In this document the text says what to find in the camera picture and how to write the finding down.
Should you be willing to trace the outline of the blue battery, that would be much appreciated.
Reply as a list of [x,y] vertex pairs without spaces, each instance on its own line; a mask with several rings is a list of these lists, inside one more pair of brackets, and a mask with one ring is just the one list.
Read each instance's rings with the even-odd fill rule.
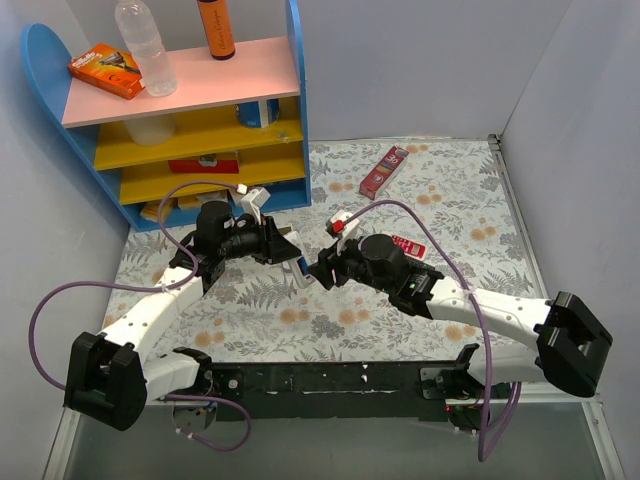
[[298,261],[297,264],[299,266],[300,271],[302,272],[303,275],[306,275],[308,273],[307,270],[307,264],[306,261],[303,257],[301,257]]

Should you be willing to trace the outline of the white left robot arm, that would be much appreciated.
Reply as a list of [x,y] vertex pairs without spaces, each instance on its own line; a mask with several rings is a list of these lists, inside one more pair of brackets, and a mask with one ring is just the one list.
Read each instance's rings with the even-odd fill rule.
[[124,431],[150,400],[173,393],[205,398],[219,385],[208,355],[179,347],[158,360],[147,359],[172,322],[208,292],[228,260],[286,263],[298,283],[309,278],[297,231],[278,228],[270,216],[235,217],[223,201],[201,207],[195,230],[180,245],[157,283],[159,292],[142,298],[100,333],[83,333],[74,341],[66,407]]

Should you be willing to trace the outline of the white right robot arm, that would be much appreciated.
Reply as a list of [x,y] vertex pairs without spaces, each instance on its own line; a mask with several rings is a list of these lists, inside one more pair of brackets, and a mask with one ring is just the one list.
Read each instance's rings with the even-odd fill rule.
[[453,371],[453,387],[464,397],[488,386],[487,362],[495,383],[546,381],[577,397],[595,394],[613,338],[579,296],[561,291],[555,299],[541,299],[469,291],[424,263],[425,250],[396,235],[373,234],[337,241],[321,250],[308,270],[325,289],[353,280],[386,293],[409,316],[485,326],[511,339],[490,355],[473,354]]

